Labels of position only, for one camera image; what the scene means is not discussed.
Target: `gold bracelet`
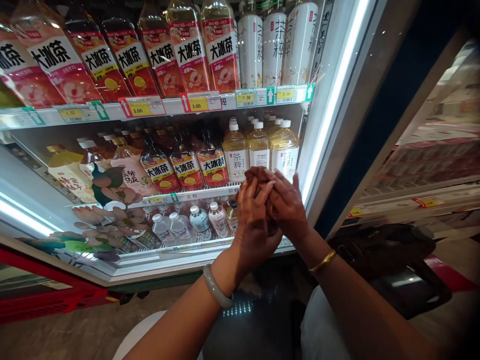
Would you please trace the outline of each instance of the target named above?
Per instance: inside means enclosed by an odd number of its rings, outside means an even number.
[[[335,255],[337,255],[336,251],[333,250],[333,249],[330,250],[328,255],[325,256],[325,258],[321,261],[321,263],[319,263],[315,267],[312,267],[311,269],[308,269],[308,271],[311,272],[312,274],[316,274],[319,270],[326,267],[332,261],[332,259],[335,257]]]

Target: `bottle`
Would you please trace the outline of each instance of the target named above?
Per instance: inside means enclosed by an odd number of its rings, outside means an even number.
[[[255,0],[242,0],[240,2],[240,16],[238,46],[241,63],[241,87],[261,88],[264,41],[263,22],[257,15],[257,2]]]
[[[154,143],[150,133],[146,132],[144,137],[146,147],[141,153],[141,164],[160,194],[177,193],[182,187],[174,168],[160,146]]]
[[[228,196],[220,196],[220,206],[227,212],[230,207],[230,198]]]
[[[250,166],[263,166],[268,169],[270,166],[270,141],[264,133],[264,123],[256,122],[253,126],[255,126],[255,130],[251,133],[248,142]]]
[[[145,215],[143,217],[145,218],[145,221],[150,225],[154,225],[154,216],[157,214],[160,214],[159,208],[156,206],[145,206],[143,208],[143,212]]]
[[[303,85],[310,77],[310,53],[315,46],[315,23],[319,7],[298,0],[286,21],[283,46],[282,85]]]
[[[222,147],[222,141],[224,140],[224,132],[222,131],[220,122],[220,118],[216,117],[213,121],[210,121],[209,126],[207,126],[208,132],[210,133],[210,140],[217,148]]]
[[[62,17],[43,0],[20,0],[13,32],[68,104],[102,101],[82,59],[64,31]]]
[[[205,202],[203,200],[191,200],[190,207],[192,206],[198,206],[200,210],[203,210],[205,211],[205,213],[207,213],[207,211],[205,210],[207,209],[207,206],[205,206]]]
[[[117,150],[117,146],[114,144],[114,139],[117,136],[115,134],[109,134],[109,135],[104,135],[103,138],[106,141],[106,146],[105,150],[108,151],[109,153],[115,153],[115,150]]]
[[[175,135],[175,129],[174,129],[174,127],[173,127],[172,125],[168,125],[168,124],[167,124],[166,133],[167,133],[168,136],[170,136],[170,137],[173,138],[174,135]]]
[[[228,0],[203,0],[200,18],[212,87],[221,94],[233,93],[240,89],[240,79],[232,6]]]
[[[228,209],[226,218],[228,220],[228,225],[230,226],[231,235],[235,236],[235,233],[239,228],[239,212],[237,210],[237,203],[235,201],[230,203],[230,208]]]
[[[200,33],[200,17],[192,0],[170,0],[166,20],[183,87],[189,93],[209,91],[210,74]]]
[[[175,145],[175,139],[173,136],[168,135],[165,130],[157,130],[156,134],[158,135],[156,143],[160,145],[162,150],[165,152],[165,155],[169,157],[172,154],[172,150]]]
[[[210,205],[215,202],[215,199],[213,197],[207,197],[205,199],[205,204],[206,204],[206,211],[209,213],[210,212]]]
[[[118,0],[108,0],[102,24],[135,96],[158,95],[157,84],[132,16]]]
[[[225,164],[224,152],[221,147],[217,147],[213,144],[208,129],[203,129],[202,134],[203,144],[196,155],[205,182],[210,187],[227,185],[229,182],[229,175]]]
[[[271,166],[293,181],[299,157],[300,140],[290,130],[290,120],[282,120],[280,130],[271,137]]]
[[[116,103],[131,96],[99,26],[80,1],[69,2],[65,27],[105,102]]]
[[[229,126],[230,132],[223,139],[228,179],[232,183],[245,180],[245,172],[250,168],[247,141],[237,124]]]
[[[130,137],[131,137],[131,146],[133,146],[134,148],[143,151],[147,146],[144,138],[142,137],[142,135],[140,135],[139,132],[135,131],[130,133]]]
[[[190,216],[190,211],[188,204],[183,201],[176,202],[175,205],[175,212],[178,213],[179,215],[185,215],[186,217]]]
[[[283,119],[281,117],[275,118],[273,126],[268,130],[267,136],[268,140],[270,140],[270,145],[272,144],[272,136],[275,134],[278,130],[280,130],[280,124],[282,123]]]
[[[119,138],[124,137],[126,140],[126,143],[132,146],[132,137],[130,136],[132,132],[130,130],[122,130],[120,132],[121,132],[121,136],[119,136]]]
[[[175,236],[170,231],[171,220],[166,215],[156,214],[152,217],[151,230],[166,247],[175,246]]]
[[[209,216],[205,210],[194,205],[190,208],[190,212],[190,223],[198,233],[200,240],[212,240],[212,230],[210,229]]]
[[[173,213],[172,207],[170,206],[170,204],[160,204],[157,206],[158,206],[158,211],[160,211],[160,214],[163,217],[168,218],[170,214]]]
[[[101,173],[112,167],[110,161],[114,157],[113,152],[108,152],[98,147],[93,140],[79,142],[80,147],[85,149],[85,154],[80,161],[80,170],[92,180],[94,177],[92,171],[95,169],[94,163]]]
[[[137,130],[137,128],[141,128],[141,126],[137,126],[135,128],[135,131],[142,134],[144,139],[145,139],[145,136],[147,135],[147,137],[155,143],[156,135],[155,135],[155,132],[153,131],[153,129],[151,127],[144,127],[143,129],[140,129],[140,130]]]
[[[108,142],[105,141],[104,136],[110,135],[110,133],[103,131],[103,132],[97,132],[96,135],[98,136],[98,139],[95,140],[96,143],[99,144],[99,147],[105,149],[106,146],[108,145]]]
[[[142,196],[151,196],[158,194],[152,180],[140,164],[140,154],[142,153],[135,147],[127,145],[124,137],[116,137],[113,143],[117,146],[115,155],[110,161],[112,167],[123,168],[123,182]]]
[[[170,214],[170,231],[176,238],[179,245],[195,243],[198,234],[192,228],[189,219],[185,215],[179,215],[178,212]]]
[[[220,239],[228,238],[230,236],[225,209],[219,206],[215,201],[210,204],[208,219]]]
[[[297,0],[286,0],[285,4],[285,15],[288,16],[292,12],[292,10],[295,8]]]
[[[230,116],[230,120],[228,120],[228,127],[223,132],[224,140],[225,140],[225,137],[230,133],[230,125],[236,125],[236,124],[237,124],[237,118],[235,116]]]
[[[180,93],[186,90],[170,38],[166,13],[166,10],[160,9],[158,0],[145,0],[138,28],[161,94],[165,98],[179,98]]]
[[[266,119],[263,122],[263,131],[265,131],[265,134],[268,134],[270,132],[270,129],[275,124],[275,119],[276,118],[277,117],[275,115],[266,116]]]
[[[176,133],[175,145],[170,155],[170,161],[175,170],[181,187],[186,191],[198,190],[204,187],[204,179],[200,171],[197,154],[192,151],[180,132]]]
[[[46,148],[54,154],[48,163],[48,172],[84,203],[96,203],[92,182],[80,170],[83,156],[68,151],[61,144]]]
[[[237,25],[237,21],[235,20],[235,18],[233,18],[233,29],[234,29],[234,33],[233,33],[233,39],[232,39],[232,43],[233,43],[233,48],[235,50],[235,54],[236,54],[236,58],[237,58],[237,71],[238,71],[238,81],[240,82],[241,81],[241,78],[240,78],[240,51],[239,51],[239,27]]]
[[[113,129],[113,133],[116,135],[117,138],[122,137],[122,128],[121,127],[116,127]]]
[[[268,15],[263,20],[263,81],[264,88],[277,87],[282,79],[282,61],[285,52],[287,15],[282,12],[281,0],[270,2]]]
[[[13,11],[8,3],[4,2],[3,6],[9,14]],[[10,17],[3,12],[0,12],[0,51],[0,79],[24,106],[44,109],[52,105],[66,104],[62,95],[14,34],[10,28]]]
[[[0,109],[21,108],[24,105],[25,104],[23,104],[20,99],[0,81]]]
[[[250,120],[250,124],[247,128],[247,131],[246,131],[246,136],[245,136],[245,139],[246,139],[246,142],[248,144],[249,142],[249,139],[250,139],[250,135],[254,132],[255,130],[255,123],[258,123],[259,120],[257,118],[253,118]]]

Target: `woman's right hand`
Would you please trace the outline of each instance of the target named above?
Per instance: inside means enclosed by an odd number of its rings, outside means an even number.
[[[283,234],[295,245],[307,236],[309,223],[299,188],[299,176],[291,184],[283,174],[266,170],[270,181],[275,181],[267,202],[269,215],[277,222]]]

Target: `yellow bottle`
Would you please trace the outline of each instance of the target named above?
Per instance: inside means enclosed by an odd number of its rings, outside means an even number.
[[[267,131],[267,135],[268,135],[268,140],[270,140],[270,144],[272,144],[272,136],[278,131],[280,130],[280,124],[281,122],[283,121],[283,119],[281,117],[278,117],[275,119],[274,121],[274,124],[273,126],[268,129]]]
[[[0,81],[0,109],[3,108],[20,108],[24,106],[22,102],[14,95],[13,92]]]
[[[220,93],[240,89],[235,15],[228,0],[203,0],[200,11],[203,39],[212,79]]]
[[[96,203],[92,182],[80,170],[80,162],[84,156],[68,151],[61,144],[46,148],[54,154],[48,163],[48,172],[84,203]]]
[[[264,123],[255,122],[254,130],[248,141],[250,166],[263,166],[267,169],[270,165],[270,141],[264,133]]]
[[[179,98],[185,87],[170,38],[166,10],[158,0],[145,0],[138,19],[141,41],[165,98]]]
[[[297,168],[300,139],[290,130],[290,120],[282,120],[280,130],[271,137],[271,166],[292,182]]]
[[[273,128],[276,118],[277,117],[275,115],[269,115],[265,117],[265,119],[263,120],[263,123],[265,124],[264,125],[265,134],[270,134],[270,130]]]
[[[245,172],[250,168],[247,140],[239,131],[239,125],[231,123],[230,132],[223,139],[225,151],[226,169],[230,182],[242,182],[245,180]]]
[[[245,138],[246,138],[246,142],[248,143],[250,141],[250,135],[252,135],[252,133],[254,132],[255,128],[254,128],[254,125],[255,123],[258,123],[259,120],[257,118],[253,118],[250,120],[250,124],[248,124],[247,126],[247,129],[246,129],[246,133],[245,133]]]

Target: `hand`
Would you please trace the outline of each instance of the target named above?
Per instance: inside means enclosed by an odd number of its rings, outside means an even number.
[[[282,232],[276,229],[268,236],[266,202],[275,181],[269,181],[255,197],[258,179],[249,184],[245,180],[238,192],[238,229],[230,251],[237,255],[237,274],[241,278],[267,261],[282,239]]]
[[[295,245],[307,236],[310,228],[299,189],[299,175],[293,176],[292,185],[278,170],[275,173],[267,170],[266,174],[270,182],[275,182],[267,202],[267,211]]]

